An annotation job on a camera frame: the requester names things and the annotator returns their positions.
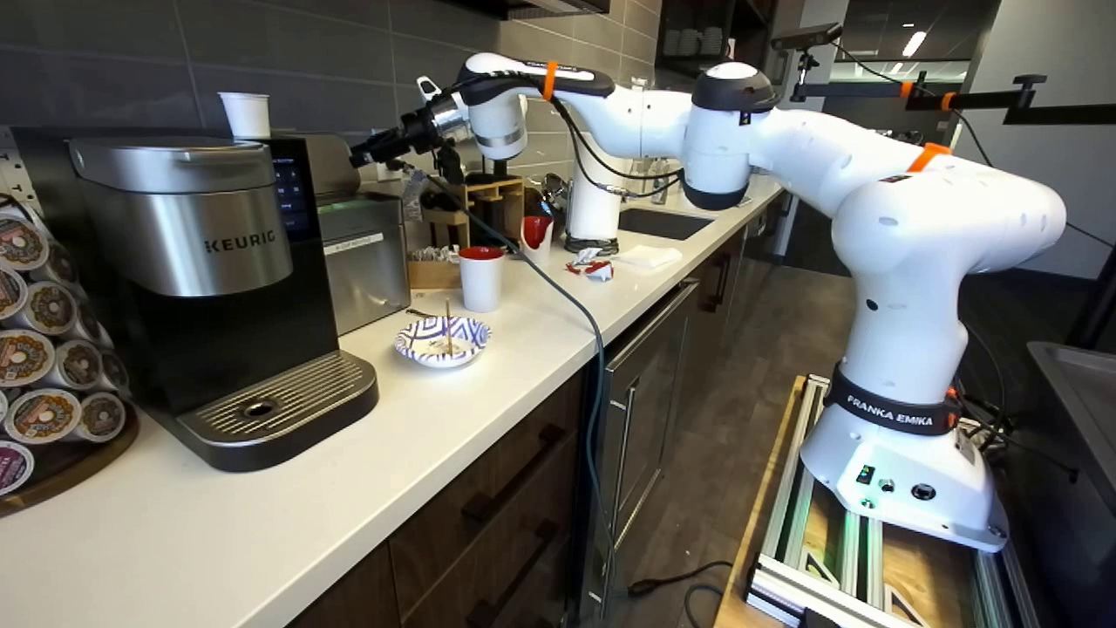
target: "sink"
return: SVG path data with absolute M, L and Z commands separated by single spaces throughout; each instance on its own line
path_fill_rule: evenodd
M 712 221 L 705 221 L 705 216 L 679 216 L 679 213 L 665 213 L 665 209 L 641 209 L 641 207 L 622 209 L 622 230 L 669 238 L 669 241 L 688 241 L 691 235 L 698 235 L 707 223 Z

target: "coffee pod holder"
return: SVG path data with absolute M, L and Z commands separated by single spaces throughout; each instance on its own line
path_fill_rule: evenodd
M 127 370 L 72 257 L 0 191 L 0 516 L 108 468 L 140 431 Z

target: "logo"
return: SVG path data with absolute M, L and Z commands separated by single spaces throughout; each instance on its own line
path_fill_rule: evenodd
M 277 241 L 277 230 L 258 230 L 258 235 L 238 235 L 238 238 L 213 238 L 205 241 L 205 252 L 228 256 L 228 252 L 249 252 L 249 249 L 264 249 Z

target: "cup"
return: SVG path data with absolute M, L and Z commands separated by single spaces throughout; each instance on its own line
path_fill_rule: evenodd
M 249 89 L 216 89 L 223 104 L 223 118 L 238 138 L 267 138 L 272 136 L 272 113 L 267 95 Z
M 503 293 L 503 252 L 463 249 L 459 252 L 459 303 L 463 309 L 495 309 Z
M 520 252 L 524 252 L 524 257 L 531 257 L 534 264 L 548 264 L 550 235 L 556 235 L 556 221 L 550 216 L 524 216 L 520 221 Z

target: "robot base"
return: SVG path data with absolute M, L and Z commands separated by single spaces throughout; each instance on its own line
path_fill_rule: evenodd
M 829 403 L 801 446 L 801 464 L 857 516 L 975 550 L 1007 543 L 987 464 L 963 431 L 908 436 Z

